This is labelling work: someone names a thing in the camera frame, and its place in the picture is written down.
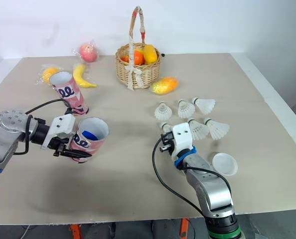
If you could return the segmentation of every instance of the white wall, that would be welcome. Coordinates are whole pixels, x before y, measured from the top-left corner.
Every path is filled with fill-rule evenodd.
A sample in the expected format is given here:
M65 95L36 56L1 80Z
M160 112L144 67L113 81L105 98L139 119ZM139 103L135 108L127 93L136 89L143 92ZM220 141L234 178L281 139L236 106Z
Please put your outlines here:
M137 4L146 42L161 52L245 51L281 96L296 103L296 0L0 0L0 54L71 55L89 39L102 54L114 54L128 41Z

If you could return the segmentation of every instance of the wicker basket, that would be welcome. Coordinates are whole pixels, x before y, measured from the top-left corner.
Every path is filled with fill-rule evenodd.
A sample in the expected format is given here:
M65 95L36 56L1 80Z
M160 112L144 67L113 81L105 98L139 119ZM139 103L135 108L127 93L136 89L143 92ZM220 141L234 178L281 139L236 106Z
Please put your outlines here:
M141 43L133 43L133 30L137 13L140 16L140 32L142 35ZM144 28L144 16L142 9L137 6L133 12L132 21L129 30L129 44L122 46L116 52L116 73L118 79L129 89L148 88L152 82L159 79L160 69L160 53L157 49L157 61L149 65L134 65L134 49L145 46L145 28ZM121 57L129 55L129 63L122 61Z

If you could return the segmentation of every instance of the white ribbon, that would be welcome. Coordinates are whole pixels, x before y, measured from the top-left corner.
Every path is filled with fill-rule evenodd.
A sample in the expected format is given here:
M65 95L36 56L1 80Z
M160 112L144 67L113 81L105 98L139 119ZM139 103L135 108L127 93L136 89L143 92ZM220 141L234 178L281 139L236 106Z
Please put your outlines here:
M142 81L142 71L134 67L134 41L131 36L129 36L129 64L125 66L125 70L128 72L128 89L134 90L133 88L133 72L135 74L135 79L140 88L144 86Z

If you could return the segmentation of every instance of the orange table leg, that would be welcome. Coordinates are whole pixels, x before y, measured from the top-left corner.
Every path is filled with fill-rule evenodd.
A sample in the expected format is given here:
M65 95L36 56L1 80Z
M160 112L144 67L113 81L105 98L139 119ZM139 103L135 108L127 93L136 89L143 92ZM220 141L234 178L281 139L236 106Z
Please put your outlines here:
M80 231L80 225L72 224L70 225L69 230L72 231L73 239L83 239L82 232Z
M180 224L180 238L187 239L188 238L188 227L189 227L189 220L188 218L182 218Z

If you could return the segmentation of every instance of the blue object inside cup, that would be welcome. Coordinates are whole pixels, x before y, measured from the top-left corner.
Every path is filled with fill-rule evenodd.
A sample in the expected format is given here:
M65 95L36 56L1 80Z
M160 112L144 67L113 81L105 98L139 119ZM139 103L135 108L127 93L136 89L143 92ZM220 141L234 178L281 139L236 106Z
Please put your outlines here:
M85 138L90 139L90 140L98 140L98 138L95 135L93 135L92 133L90 133L90 132L88 132L86 130L84 132L82 132L82 135Z

